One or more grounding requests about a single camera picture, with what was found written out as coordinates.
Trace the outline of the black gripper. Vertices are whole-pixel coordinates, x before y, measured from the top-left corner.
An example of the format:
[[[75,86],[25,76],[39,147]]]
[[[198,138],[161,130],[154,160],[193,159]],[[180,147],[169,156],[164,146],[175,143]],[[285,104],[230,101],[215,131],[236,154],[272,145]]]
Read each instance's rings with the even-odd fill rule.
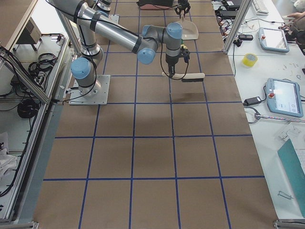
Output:
[[[190,3],[188,2],[188,0],[178,0],[178,6],[181,9],[186,9],[190,7]]]
[[[185,47],[181,47],[177,50],[166,49],[165,60],[168,64],[168,75],[170,78],[173,78],[175,76],[175,65],[178,63],[179,58],[183,58],[184,62],[189,64],[189,50]]]

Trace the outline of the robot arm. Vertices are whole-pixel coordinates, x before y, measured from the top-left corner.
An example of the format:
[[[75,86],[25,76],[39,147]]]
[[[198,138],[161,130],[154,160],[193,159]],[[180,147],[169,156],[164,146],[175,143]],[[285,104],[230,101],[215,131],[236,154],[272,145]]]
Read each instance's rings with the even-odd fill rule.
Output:
[[[109,13],[111,11],[111,0],[94,0],[94,9]],[[188,13],[191,9],[187,0],[178,0],[174,5],[173,0],[138,0],[136,5],[141,10],[169,10],[174,9],[176,14]]]
[[[81,39],[81,57],[71,65],[71,72],[82,95],[97,91],[96,67],[101,61],[102,50],[96,42],[96,34],[121,45],[137,55],[142,64],[153,62],[159,46],[166,46],[165,61],[168,70],[164,74],[174,80],[184,80],[187,73],[178,75],[175,66],[180,58],[189,62],[189,53],[182,48],[183,28],[174,22],[166,27],[145,25],[140,35],[112,22],[105,12],[93,8],[85,0],[51,0],[49,4],[78,26]]]

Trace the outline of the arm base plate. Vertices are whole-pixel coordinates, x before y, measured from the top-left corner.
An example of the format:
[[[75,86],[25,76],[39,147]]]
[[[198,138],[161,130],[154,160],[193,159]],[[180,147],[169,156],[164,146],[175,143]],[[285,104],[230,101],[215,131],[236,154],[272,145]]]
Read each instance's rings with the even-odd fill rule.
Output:
[[[117,24],[119,23],[119,18],[120,18],[120,16],[119,16],[119,15],[116,15],[116,14],[110,14],[110,15],[109,15],[109,19],[110,19],[111,21],[117,23]]]
[[[108,102],[109,86],[111,76],[110,75],[97,75],[97,80],[94,87],[82,88],[78,86],[76,80],[74,80],[74,87],[76,90],[72,90],[70,105],[106,105]]]

